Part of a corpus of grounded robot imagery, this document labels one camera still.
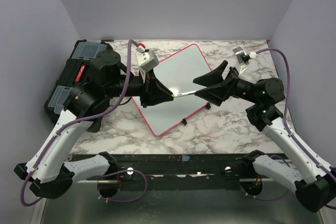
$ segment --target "white marble surface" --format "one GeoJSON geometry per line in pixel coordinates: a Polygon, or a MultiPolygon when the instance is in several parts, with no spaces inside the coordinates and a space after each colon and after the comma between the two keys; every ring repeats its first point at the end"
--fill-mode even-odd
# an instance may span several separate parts
{"type": "MultiPolygon", "coordinates": [[[[155,51],[160,60],[172,53],[196,43],[199,45],[211,68],[216,68],[224,59],[229,66],[235,64],[232,50],[241,46],[246,51],[266,48],[264,40],[259,41],[141,41],[155,51]]],[[[126,63],[127,41],[112,42],[126,63]]],[[[132,71],[137,72],[135,55],[132,56],[132,71]]],[[[264,52],[241,78],[251,82],[276,77],[270,53],[264,52]]],[[[245,109],[251,103],[230,98],[222,106],[212,105],[188,119],[188,124],[178,125],[167,134],[156,137],[146,125],[133,102],[118,107],[104,117],[98,133],[85,133],[72,149],[73,154],[93,154],[102,151],[115,154],[192,154],[192,153],[249,153],[260,150],[266,153],[281,153],[278,146],[258,132],[247,119],[245,109]]],[[[277,104],[283,111],[284,102],[277,104]]]]}

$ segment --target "gray floor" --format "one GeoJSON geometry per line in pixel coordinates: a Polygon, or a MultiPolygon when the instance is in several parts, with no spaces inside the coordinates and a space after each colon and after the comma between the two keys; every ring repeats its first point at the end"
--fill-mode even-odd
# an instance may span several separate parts
{"type": "MultiPolygon", "coordinates": [[[[284,188],[264,183],[264,197],[277,196],[284,188]]],[[[131,198],[139,192],[121,192],[131,198]]],[[[283,200],[261,202],[241,191],[149,191],[135,203],[105,203],[98,200],[95,183],[78,183],[64,196],[48,200],[43,224],[111,223],[244,223],[315,224],[319,214],[305,210],[291,194],[283,200]]]]}

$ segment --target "gray wall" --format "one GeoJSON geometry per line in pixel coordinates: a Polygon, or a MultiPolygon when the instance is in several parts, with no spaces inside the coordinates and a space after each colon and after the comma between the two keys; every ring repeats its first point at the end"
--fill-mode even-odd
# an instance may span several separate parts
{"type": "MultiPolygon", "coordinates": [[[[293,0],[270,43],[288,57],[290,111],[298,133],[333,165],[336,165],[335,43],[336,0],[293,0]]],[[[282,60],[277,54],[272,55],[280,77],[284,77],[282,60]]]]}
{"type": "Polygon", "coordinates": [[[29,223],[32,208],[20,205],[13,169],[49,134],[43,104],[79,36],[60,0],[0,0],[0,7],[0,222],[29,223]]]}
{"type": "Polygon", "coordinates": [[[292,0],[62,0],[79,35],[100,39],[269,39],[292,0]]]}

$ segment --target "red border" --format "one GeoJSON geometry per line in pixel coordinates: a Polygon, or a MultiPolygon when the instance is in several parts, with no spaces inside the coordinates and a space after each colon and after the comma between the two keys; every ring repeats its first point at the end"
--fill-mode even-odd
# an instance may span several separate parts
{"type": "MultiPolygon", "coordinates": [[[[181,51],[183,51],[183,50],[185,50],[185,49],[187,49],[188,47],[191,47],[191,46],[193,46],[193,45],[195,45],[195,46],[199,49],[199,51],[201,52],[201,54],[202,54],[202,56],[203,56],[203,58],[204,58],[206,64],[208,65],[208,67],[209,67],[209,69],[210,69],[210,71],[211,71],[211,67],[210,67],[208,61],[205,59],[205,56],[204,56],[204,54],[202,53],[201,49],[199,48],[198,44],[195,44],[195,43],[192,43],[192,44],[190,44],[189,46],[187,46],[187,47],[185,47],[185,48],[183,48],[183,49],[181,49],[181,50],[179,50],[179,51],[173,53],[172,55],[168,56],[167,58],[164,58],[164,59],[161,60],[160,62],[165,61],[166,59],[169,59],[169,58],[173,57],[175,54],[177,54],[177,53],[179,53],[179,52],[181,52],[181,51]]],[[[141,112],[141,110],[140,110],[138,104],[135,102],[134,98],[132,98],[132,100],[133,100],[135,106],[138,108],[140,114],[141,114],[142,117],[144,118],[146,124],[148,125],[149,129],[151,130],[151,132],[153,133],[154,136],[162,136],[162,135],[164,135],[165,133],[167,133],[168,131],[170,131],[172,128],[174,128],[174,127],[178,126],[180,123],[182,123],[182,120],[180,120],[179,122],[177,122],[176,124],[174,124],[173,126],[171,126],[171,127],[170,127],[169,129],[167,129],[166,131],[162,132],[162,133],[159,134],[159,135],[156,135],[156,134],[154,133],[153,129],[151,128],[150,124],[149,124],[148,121],[146,120],[146,117],[142,114],[142,112],[141,112]]],[[[198,111],[200,111],[201,109],[203,109],[203,108],[205,108],[205,107],[206,107],[206,104],[205,104],[204,106],[200,107],[198,110],[196,110],[196,111],[194,111],[193,113],[191,113],[190,115],[186,116],[185,119],[190,118],[192,115],[196,114],[198,111]]]]}

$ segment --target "purple cable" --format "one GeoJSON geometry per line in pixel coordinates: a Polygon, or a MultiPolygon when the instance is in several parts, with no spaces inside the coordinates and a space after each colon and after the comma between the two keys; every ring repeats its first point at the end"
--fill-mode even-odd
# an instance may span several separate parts
{"type": "MultiPolygon", "coordinates": [[[[280,156],[278,156],[278,155],[271,155],[271,156],[269,156],[270,158],[274,158],[274,157],[277,157],[277,158],[279,158],[279,159],[281,159],[288,167],[290,167],[289,166],[289,164],[286,162],[286,160],[284,160],[282,157],[280,157],[280,156]]],[[[248,194],[244,189],[243,189],[243,187],[242,186],[240,186],[240,189],[243,191],[243,193],[247,196],[247,197],[250,197],[250,198],[252,198],[252,199],[256,199],[256,200],[260,200],[260,201],[276,201],[276,200],[280,200],[280,199],[283,199],[283,198],[285,198],[288,194],[289,194],[289,190],[287,190],[283,195],[281,195],[281,196],[279,196],[279,197],[276,197],[276,198],[259,198],[259,197],[255,197],[255,196],[253,196],[253,195],[251,195],[251,194],[248,194]]]]}
{"type": "MultiPolygon", "coordinates": [[[[279,54],[281,54],[284,62],[285,62],[285,65],[286,65],[286,71],[287,71],[287,95],[286,95],[286,103],[285,103],[285,110],[284,110],[284,117],[283,117],[283,124],[285,125],[285,128],[288,132],[288,134],[290,135],[292,132],[288,126],[288,123],[287,123],[287,112],[288,112],[288,100],[289,100],[289,91],[290,91],[290,73],[289,73],[289,65],[288,65],[288,61],[287,61],[287,58],[285,56],[285,54],[279,50],[279,49],[276,49],[276,48],[265,48],[265,49],[262,49],[262,50],[259,50],[256,52],[256,54],[260,54],[262,52],[265,52],[265,51],[275,51],[275,52],[278,52],[279,54]]],[[[303,152],[308,156],[310,157],[311,160],[313,160],[313,162],[320,166],[320,162],[313,156],[309,153],[309,151],[300,143],[300,141],[295,137],[295,135],[292,135],[291,136],[294,140],[294,142],[303,150],[303,152]]],[[[320,166],[320,168],[325,172],[327,173],[331,178],[332,180],[336,183],[336,177],[330,172],[328,171],[327,168],[325,168],[323,165],[320,166]]],[[[326,207],[330,208],[330,209],[336,209],[336,207],[333,207],[333,206],[329,206],[329,205],[325,205],[326,207]]]]}
{"type": "MultiPolygon", "coordinates": [[[[53,144],[53,142],[55,141],[55,139],[57,138],[57,136],[59,134],[62,133],[62,131],[64,131],[67,127],[75,124],[75,123],[80,123],[82,121],[90,121],[90,120],[94,120],[97,118],[101,118],[109,113],[111,113],[112,111],[114,111],[119,104],[122,102],[122,99],[125,97],[126,91],[127,91],[127,87],[128,87],[128,83],[130,81],[130,76],[131,76],[131,58],[132,58],[132,54],[131,54],[131,49],[132,49],[132,44],[134,44],[135,46],[139,46],[138,43],[136,43],[133,39],[130,39],[128,41],[128,50],[127,50],[127,70],[126,70],[126,78],[125,78],[125,83],[124,83],[124,87],[121,91],[121,94],[119,96],[119,99],[117,100],[117,102],[110,108],[108,108],[107,110],[105,110],[102,113],[99,113],[97,115],[91,115],[91,116],[87,116],[85,118],[78,118],[76,120],[73,120],[69,123],[64,124],[61,128],[59,128],[58,131],[56,131],[55,136],[53,136],[50,141],[46,144],[46,146],[44,147],[44,149],[41,151],[40,156],[37,158],[35,164],[33,165],[33,168],[35,169],[38,164],[41,162],[42,158],[44,157],[44,155],[46,154],[46,152],[49,150],[49,148],[51,147],[51,145],[53,144]]],[[[37,200],[35,200],[34,202],[31,203],[27,203],[25,201],[25,189],[26,186],[28,184],[29,179],[31,178],[31,176],[33,175],[33,172],[28,173],[26,179],[23,182],[22,188],[21,188],[21,192],[20,192],[20,200],[21,200],[21,204],[25,207],[30,207],[32,205],[35,205],[36,203],[38,203],[40,200],[42,200],[42,198],[38,198],[37,200]]]]}
{"type": "Polygon", "coordinates": [[[110,202],[118,202],[118,203],[131,203],[131,202],[135,202],[137,201],[138,199],[141,199],[146,191],[147,191],[147,179],[146,179],[146,176],[139,170],[120,170],[118,172],[115,172],[115,173],[111,173],[111,174],[106,174],[106,175],[103,175],[101,176],[102,178],[105,178],[105,177],[109,177],[109,176],[114,176],[114,175],[117,175],[117,174],[121,174],[121,173],[127,173],[127,172],[135,172],[135,173],[138,173],[140,174],[142,177],[143,177],[143,180],[145,181],[145,188],[144,190],[142,191],[142,193],[137,196],[137,198],[134,198],[134,199],[127,199],[127,200],[121,200],[121,199],[111,199],[111,198],[104,198],[100,195],[100,191],[99,191],[99,188],[97,188],[97,193],[99,194],[99,197],[104,199],[104,200],[107,200],[107,201],[110,201],[110,202]]]}

